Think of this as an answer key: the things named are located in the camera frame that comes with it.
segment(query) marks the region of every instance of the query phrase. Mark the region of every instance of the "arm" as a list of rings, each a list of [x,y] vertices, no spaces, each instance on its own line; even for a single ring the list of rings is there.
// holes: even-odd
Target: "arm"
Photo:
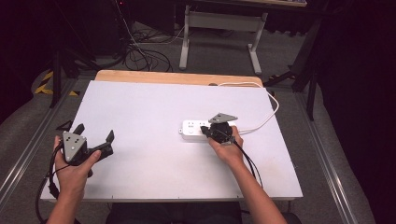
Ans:
[[[59,140],[59,136],[56,136],[54,148],[59,144]],[[78,206],[84,197],[88,172],[99,160],[100,154],[101,151],[97,150],[80,166],[69,166],[56,173],[60,184],[60,194],[47,223],[74,223]],[[62,157],[62,153],[58,151],[55,158],[55,169],[58,170],[65,166],[67,163]]]
[[[239,146],[242,146],[243,139],[236,127],[233,127],[233,136]],[[243,161],[242,152],[232,144],[223,146],[209,138],[209,144],[213,147],[218,157],[230,167],[236,182],[244,195],[247,207],[256,224],[263,223],[285,223],[286,220],[280,214],[274,202],[262,189],[257,180],[253,177]]]

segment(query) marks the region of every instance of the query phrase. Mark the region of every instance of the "hand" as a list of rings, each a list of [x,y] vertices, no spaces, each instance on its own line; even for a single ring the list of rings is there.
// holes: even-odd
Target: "hand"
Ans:
[[[235,141],[238,143],[240,147],[242,147],[244,140],[239,135],[238,129],[235,126],[232,126],[233,136],[235,137]],[[209,145],[213,147],[218,157],[227,163],[229,166],[243,163],[243,154],[241,150],[235,145],[222,145],[212,138],[209,138]]]
[[[54,148],[58,146],[60,137],[55,137]],[[88,172],[99,160],[100,150],[96,150],[91,156],[79,166],[67,166],[61,151],[55,157],[55,170],[64,168],[56,173],[60,184],[60,197],[66,196],[70,199],[81,201],[84,197],[84,188],[88,178]]]

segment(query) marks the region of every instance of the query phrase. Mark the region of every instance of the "socket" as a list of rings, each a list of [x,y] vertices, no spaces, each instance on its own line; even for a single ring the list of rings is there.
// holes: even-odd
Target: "socket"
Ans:
[[[230,126],[235,126],[234,122],[228,121]],[[183,121],[181,129],[178,132],[184,140],[188,141],[207,141],[206,135],[201,131],[201,126],[210,128],[208,120],[186,119]]]

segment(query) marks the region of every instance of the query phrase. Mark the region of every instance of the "table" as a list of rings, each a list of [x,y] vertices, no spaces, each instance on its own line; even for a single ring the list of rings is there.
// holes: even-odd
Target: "table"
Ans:
[[[282,0],[240,0],[243,3],[255,3],[263,5],[276,5],[286,7],[305,7],[306,2],[290,2]],[[185,19],[184,19],[184,37],[181,48],[179,68],[185,70],[187,68],[187,60],[189,54],[189,30],[190,27],[225,29],[245,32],[255,32],[253,44],[248,44],[247,49],[250,55],[254,73],[256,75],[262,74],[259,59],[257,57],[256,49],[262,36],[262,29],[267,18],[268,13],[263,12],[261,17],[225,15],[217,13],[205,13],[190,11],[189,5],[186,5]]]
[[[260,83],[257,77],[100,71],[84,95],[72,130],[84,123],[82,135],[88,147],[95,147],[113,129],[114,155],[93,167],[84,201],[242,200],[231,171],[210,145],[187,142],[178,133],[184,119],[210,119],[223,112],[238,116],[236,125],[244,127],[273,111],[265,88],[206,86],[233,81]],[[275,117],[243,138],[270,197],[303,197]],[[41,199],[54,200],[48,188]]]

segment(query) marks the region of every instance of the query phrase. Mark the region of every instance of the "table leg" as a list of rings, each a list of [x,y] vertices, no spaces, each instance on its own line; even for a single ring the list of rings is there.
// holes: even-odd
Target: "table leg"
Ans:
[[[262,19],[259,21],[259,25],[257,27],[256,36],[253,44],[248,44],[248,52],[250,55],[251,62],[253,64],[254,73],[259,76],[262,74],[262,69],[260,68],[259,59],[257,58],[256,49],[259,45],[260,38],[262,36],[262,29],[264,28],[265,21],[267,19],[268,13],[262,13]]]
[[[189,28],[190,28],[190,6],[186,6],[184,15],[184,37],[183,45],[181,46],[180,64],[179,68],[185,70],[187,68],[187,59],[189,57]]]

